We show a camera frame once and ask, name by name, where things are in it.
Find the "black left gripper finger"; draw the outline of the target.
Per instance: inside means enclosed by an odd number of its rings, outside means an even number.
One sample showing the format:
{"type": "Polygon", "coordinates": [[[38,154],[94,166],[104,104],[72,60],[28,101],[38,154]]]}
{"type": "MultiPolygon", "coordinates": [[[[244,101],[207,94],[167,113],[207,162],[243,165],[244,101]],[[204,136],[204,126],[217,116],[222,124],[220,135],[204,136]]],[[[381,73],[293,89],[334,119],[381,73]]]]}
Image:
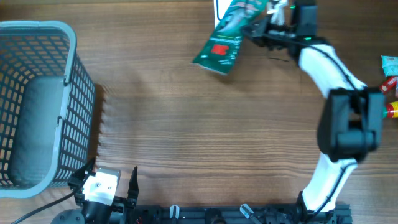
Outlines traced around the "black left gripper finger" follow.
{"type": "Polygon", "coordinates": [[[129,188],[127,191],[127,198],[129,200],[137,201],[138,196],[139,196],[139,185],[138,185],[138,180],[137,180],[137,170],[138,166],[135,166],[135,168],[132,171],[131,178],[129,181],[129,188]]]}
{"type": "Polygon", "coordinates": [[[82,188],[87,178],[93,173],[94,164],[95,158],[92,158],[83,167],[75,171],[68,181],[68,186],[71,189],[82,188]]]}

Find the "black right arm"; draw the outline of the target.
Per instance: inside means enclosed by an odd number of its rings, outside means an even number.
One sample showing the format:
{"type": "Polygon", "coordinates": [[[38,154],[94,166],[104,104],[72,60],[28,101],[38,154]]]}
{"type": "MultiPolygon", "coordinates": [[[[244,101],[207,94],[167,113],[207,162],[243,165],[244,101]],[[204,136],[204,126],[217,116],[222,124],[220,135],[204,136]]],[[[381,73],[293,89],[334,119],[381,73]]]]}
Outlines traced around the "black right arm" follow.
{"type": "Polygon", "coordinates": [[[244,26],[242,32],[259,47],[286,48],[326,99],[317,130],[320,157],[300,195],[302,218],[313,220],[335,209],[348,177],[368,153],[379,147],[384,95],[358,80],[329,41],[317,35],[315,1],[295,1],[288,26],[283,13],[286,4],[270,1],[267,16],[244,26]]]}

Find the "orange sauce bottle green cap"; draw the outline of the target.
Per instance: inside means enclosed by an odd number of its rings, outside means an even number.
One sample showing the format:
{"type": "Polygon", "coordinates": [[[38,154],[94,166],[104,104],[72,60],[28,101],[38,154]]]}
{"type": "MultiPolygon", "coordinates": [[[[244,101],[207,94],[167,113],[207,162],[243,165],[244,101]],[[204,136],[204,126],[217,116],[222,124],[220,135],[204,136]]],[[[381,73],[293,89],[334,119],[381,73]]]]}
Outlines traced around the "orange sauce bottle green cap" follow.
{"type": "Polygon", "coordinates": [[[398,118],[398,101],[385,104],[383,118],[398,118]]]}

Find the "red coffee stick sachet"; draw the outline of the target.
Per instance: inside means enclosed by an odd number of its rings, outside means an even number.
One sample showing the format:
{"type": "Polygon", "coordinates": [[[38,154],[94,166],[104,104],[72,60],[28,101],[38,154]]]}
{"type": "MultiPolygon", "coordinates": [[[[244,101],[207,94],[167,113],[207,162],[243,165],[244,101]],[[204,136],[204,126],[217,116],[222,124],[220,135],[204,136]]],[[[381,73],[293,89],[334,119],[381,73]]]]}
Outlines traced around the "red coffee stick sachet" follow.
{"type": "Polygon", "coordinates": [[[397,77],[388,77],[379,87],[382,93],[386,93],[396,87],[397,77]]]}

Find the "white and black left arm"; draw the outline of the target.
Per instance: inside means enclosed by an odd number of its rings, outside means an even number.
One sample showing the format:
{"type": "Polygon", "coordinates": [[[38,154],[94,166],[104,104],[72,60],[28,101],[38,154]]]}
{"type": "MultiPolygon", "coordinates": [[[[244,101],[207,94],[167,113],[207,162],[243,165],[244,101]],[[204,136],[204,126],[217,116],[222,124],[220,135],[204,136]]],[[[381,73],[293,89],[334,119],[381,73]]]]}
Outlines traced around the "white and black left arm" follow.
{"type": "Polygon", "coordinates": [[[132,171],[127,197],[118,197],[121,171],[109,167],[93,170],[95,160],[91,159],[72,174],[68,186],[79,209],[59,213],[52,223],[135,223],[133,219],[139,195],[137,181],[138,167],[132,171]]]}

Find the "green gloves package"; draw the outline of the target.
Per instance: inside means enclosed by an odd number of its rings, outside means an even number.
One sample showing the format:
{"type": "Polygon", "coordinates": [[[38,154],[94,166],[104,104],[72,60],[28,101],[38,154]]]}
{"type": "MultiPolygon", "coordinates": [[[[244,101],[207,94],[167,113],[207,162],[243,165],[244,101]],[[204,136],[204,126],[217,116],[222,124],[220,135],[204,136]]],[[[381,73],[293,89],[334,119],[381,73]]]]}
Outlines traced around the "green gloves package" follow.
{"type": "Polygon", "coordinates": [[[192,63],[227,75],[241,48],[241,28],[252,22],[267,6],[268,0],[232,0],[228,10],[192,63]]]}

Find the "teal wet wipes pack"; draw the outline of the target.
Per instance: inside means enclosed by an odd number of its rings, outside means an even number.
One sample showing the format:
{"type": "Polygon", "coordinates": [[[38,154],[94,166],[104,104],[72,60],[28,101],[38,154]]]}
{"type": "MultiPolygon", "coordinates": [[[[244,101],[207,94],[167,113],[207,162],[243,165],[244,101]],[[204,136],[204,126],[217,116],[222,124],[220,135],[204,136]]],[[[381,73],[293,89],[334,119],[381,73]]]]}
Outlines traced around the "teal wet wipes pack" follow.
{"type": "Polygon", "coordinates": [[[398,57],[382,55],[382,69],[386,77],[398,76],[398,57]]]}

